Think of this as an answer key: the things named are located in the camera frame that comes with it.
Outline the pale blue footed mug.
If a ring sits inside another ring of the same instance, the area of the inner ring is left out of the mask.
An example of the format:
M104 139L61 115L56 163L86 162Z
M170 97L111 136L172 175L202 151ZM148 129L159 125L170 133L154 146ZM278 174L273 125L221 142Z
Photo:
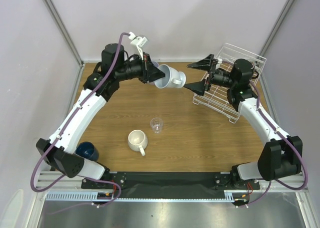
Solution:
M157 88L182 88L185 85L187 78L184 72L177 71L166 64L159 65L158 69L165 74L165 77L154 81Z

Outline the cream round mug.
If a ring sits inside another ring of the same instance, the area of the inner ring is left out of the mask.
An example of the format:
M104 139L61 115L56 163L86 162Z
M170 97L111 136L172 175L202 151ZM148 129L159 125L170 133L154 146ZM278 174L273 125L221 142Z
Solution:
M133 130L127 138L128 146L131 150L146 155L145 149L148 146L147 135L142 130Z

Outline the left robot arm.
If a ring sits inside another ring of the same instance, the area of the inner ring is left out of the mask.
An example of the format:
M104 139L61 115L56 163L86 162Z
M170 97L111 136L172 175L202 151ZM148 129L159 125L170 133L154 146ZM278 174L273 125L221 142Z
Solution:
M99 188L109 185L108 169L96 161L76 154L77 144L98 111L120 87L120 82L137 78L151 83L165 77L151 61L149 54L125 58L123 45L108 44L83 85L78 101L60 127L48 139L39 139L36 148L44 162L63 175L88 177Z

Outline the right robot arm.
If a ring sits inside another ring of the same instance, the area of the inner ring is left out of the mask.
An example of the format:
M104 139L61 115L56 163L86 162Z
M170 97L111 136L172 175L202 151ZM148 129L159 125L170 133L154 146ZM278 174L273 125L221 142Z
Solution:
M263 179L277 181L281 178L304 174L304 182L297 190L305 188L308 174L302 160L303 142L298 136L290 136L267 113L261 104L261 96L253 83L258 77L255 64L247 59L236 59L231 70L220 68L223 59L213 54L188 64L188 68L202 70L207 76L201 81L185 84L185 88L203 96L212 85L227 89L229 104L243 116L255 130L264 144L256 162L243 163L233 167L230 183L236 189L247 185L248 180Z

